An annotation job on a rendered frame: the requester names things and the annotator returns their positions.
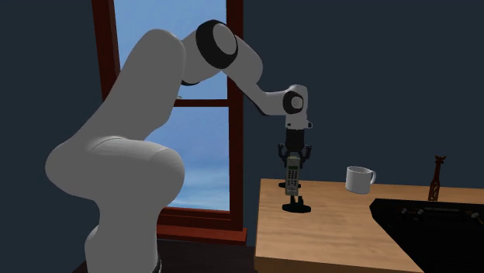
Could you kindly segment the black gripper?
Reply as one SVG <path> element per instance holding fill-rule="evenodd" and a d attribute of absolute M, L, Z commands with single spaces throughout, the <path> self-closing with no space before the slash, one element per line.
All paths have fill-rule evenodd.
<path fill-rule="evenodd" d="M 288 152 L 300 154 L 301 166 L 303 166 L 304 163 L 310 158 L 312 147 L 310 145 L 305 145 L 304 136 L 305 130 L 286 130 L 285 144 L 278 144 L 278 156 L 283 161 L 285 168 L 287 167 Z"/>

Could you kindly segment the grey cordless phone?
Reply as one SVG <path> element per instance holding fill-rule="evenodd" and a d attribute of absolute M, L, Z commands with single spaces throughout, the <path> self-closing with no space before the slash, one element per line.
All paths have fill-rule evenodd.
<path fill-rule="evenodd" d="M 287 157 L 285 176 L 286 195 L 297 196 L 299 194 L 299 169 L 300 158 L 297 156 Z"/>

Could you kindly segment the red-brown framed window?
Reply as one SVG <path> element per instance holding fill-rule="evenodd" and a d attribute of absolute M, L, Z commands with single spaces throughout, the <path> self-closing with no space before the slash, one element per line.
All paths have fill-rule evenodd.
<path fill-rule="evenodd" d="M 96 49 L 102 97 L 107 98 L 120 72 L 114 0 L 90 0 L 95 27 Z M 178 99 L 181 107 L 227 107 L 229 133 L 230 209 L 188 209 L 167 207 L 157 221 L 157 237 L 212 244 L 245 245 L 243 224 L 243 94 L 227 79 L 226 99 Z"/>

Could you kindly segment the white mug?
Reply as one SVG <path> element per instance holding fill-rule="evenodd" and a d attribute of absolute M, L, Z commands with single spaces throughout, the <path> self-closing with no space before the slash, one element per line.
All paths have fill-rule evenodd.
<path fill-rule="evenodd" d="M 359 166 L 349 166 L 346 172 L 345 188 L 349 192 L 366 195 L 370 192 L 375 180 L 375 171 Z"/>

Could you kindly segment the brown carved figure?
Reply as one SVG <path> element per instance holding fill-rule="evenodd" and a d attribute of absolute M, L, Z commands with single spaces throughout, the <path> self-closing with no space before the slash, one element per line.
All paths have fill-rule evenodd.
<path fill-rule="evenodd" d="M 446 156 L 435 156 L 435 169 L 434 169 L 434 176 L 430 183 L 430 189 L 427 200 L 430 202 L 436 202 L 438 200 L 439 191 L 440 191 L 440 172 L 441 172 L 441 165 L 444 163 Z"/>

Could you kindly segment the black stove top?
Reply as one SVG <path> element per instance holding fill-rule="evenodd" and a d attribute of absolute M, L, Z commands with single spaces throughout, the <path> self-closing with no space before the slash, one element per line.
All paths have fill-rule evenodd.
<path fill-rule="evenodd" d="M 484 204 L 375 199 L 369 209 L 424 273 L 484 273 Z"/>

